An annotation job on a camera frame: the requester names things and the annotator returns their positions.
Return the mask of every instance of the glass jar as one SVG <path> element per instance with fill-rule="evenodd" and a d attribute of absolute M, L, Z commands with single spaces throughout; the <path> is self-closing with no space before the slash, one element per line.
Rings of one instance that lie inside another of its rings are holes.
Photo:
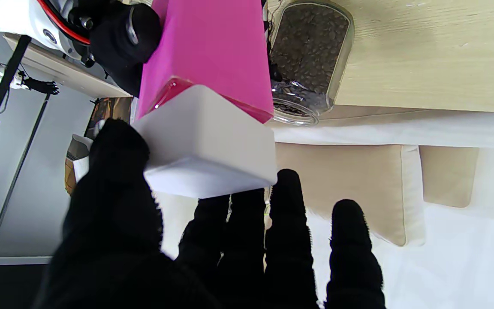
<path fill-rule="evenodd" d="M 270 60 L 274 120 L 316 125 L 330 111 L 354 37 L 352 16 L 335 3 L 313 0 L 286 6 L 273 34 Z"/>

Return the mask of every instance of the white box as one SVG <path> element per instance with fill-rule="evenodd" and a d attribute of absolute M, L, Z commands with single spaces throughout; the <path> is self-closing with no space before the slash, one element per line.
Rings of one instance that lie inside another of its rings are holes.
<path fill-rule="evenodd" d="M 145 177 L 153 191 L 207 198 L 277 182 L 272 129 L 206 86 L 188 88 L 132 126 L 151 151 Z"/>

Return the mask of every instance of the beige cushion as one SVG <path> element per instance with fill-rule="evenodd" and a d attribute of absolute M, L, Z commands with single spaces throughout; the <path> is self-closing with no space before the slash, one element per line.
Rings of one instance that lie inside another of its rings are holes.
<path fill-rule="evenodd" d="M 355 200 L 373 233 L 405 246 L 424 243 L 417 146 L 314 146 L 277 143 L 280 168 L 296 170 L 306 207 L 331 219 L 333 205 Z"/>
<path fill-rule="evenodd" d="M 424 201 L 463 208 L 470 204 L 479 148 L 420 146 Z"/>

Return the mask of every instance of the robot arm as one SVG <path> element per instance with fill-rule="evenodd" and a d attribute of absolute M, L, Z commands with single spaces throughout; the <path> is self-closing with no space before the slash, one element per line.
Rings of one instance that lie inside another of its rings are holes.
<path fill-rule="evenodd" d="M 0 32 L 28 35 L 86 67 L 98 62 L 139 95 L 142 65 L 159 45 L 159 16 L 117 0 L 0 0 Z"/>

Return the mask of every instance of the black cloth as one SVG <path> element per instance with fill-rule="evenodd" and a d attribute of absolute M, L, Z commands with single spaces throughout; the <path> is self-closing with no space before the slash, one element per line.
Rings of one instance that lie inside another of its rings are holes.
<path fill-rule="evenodd" d="M 106 121 L 72 194 L 36 309 L 318 308 L 296 172 L 278 173 L 266 237 L 262 189 L 199 200 L 172 261 L 161 253 L 163 219 L 143 177 L 148 157 L 134 129 Z M 335 205 L 331 248 L 325 306 L 384 308 L 382 272 L 353 201 Z"/>
<path fill-rule="evenodd" d="M 131 10 L 139 40 L 136 45 L 126 30 Z M 152 8 L 146 4 L 127 6 L 116 1 L 108 6 L 100 24 L 90 32 L 90 50 L 118 86 L 139 97 L 143 65 L 157 49 L 162 34 L 159 16 Z"/>

